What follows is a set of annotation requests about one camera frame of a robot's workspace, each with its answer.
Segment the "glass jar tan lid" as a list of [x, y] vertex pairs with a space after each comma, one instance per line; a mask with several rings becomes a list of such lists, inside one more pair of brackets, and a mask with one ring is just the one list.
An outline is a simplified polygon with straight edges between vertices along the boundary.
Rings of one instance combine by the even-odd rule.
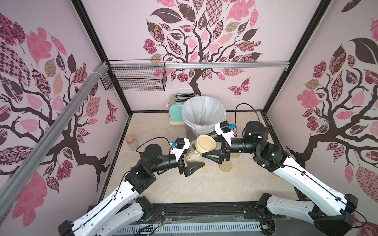
[[186, 163], [205, 162], [205, 158], [202, 156], [207, 150], [198, 144], [197, 140], [191, 142], [191, 145], [185, 156]]

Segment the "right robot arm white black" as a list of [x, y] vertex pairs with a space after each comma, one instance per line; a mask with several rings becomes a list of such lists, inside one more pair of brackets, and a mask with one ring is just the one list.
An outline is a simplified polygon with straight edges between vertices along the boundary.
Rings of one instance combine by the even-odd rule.
[[285, 179], [308, 197], [308, 201], [294, 201], [264, 193], [256, 203], [256, 213], [261, 218], [288, 216], [314, 225], [327, 236], [344, 236], [351, 229], [364, 229], [368, 225], [367, 221], [358, 221], [353, 216], [358, 205], [354, 195], [345, 195], [327, 186], [279, 146], [269, 143], [269, 129], [261, 122], [248, 122], [241, 137], [235, 137], [235, 127], [228, 121], [216, 124], [208, 135], [214, 137], [221, 148], [202, 156], [222, 164], [232, 153], [249, 153], [257, 165]]

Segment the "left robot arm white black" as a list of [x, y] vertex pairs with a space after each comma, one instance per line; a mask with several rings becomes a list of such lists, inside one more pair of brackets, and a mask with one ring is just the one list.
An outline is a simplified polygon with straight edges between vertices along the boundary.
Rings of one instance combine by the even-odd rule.
[[153, 214], [153, 205], [141, 194], [156, 181], [156, 173], [177, 168], [189, 177], [202, 168], [203, 162], [185, 163], [181, 145], [179, 155], [174, 151], [163, 155], [158, 144], [150, 144], [140, 153], [137, 164], [126, 172], [118, 187], [93, 209], [75, 221], [66, 220], [58, 227], [61, 236], [112, 236], [125, 225], [139, 220], [147, 221]]

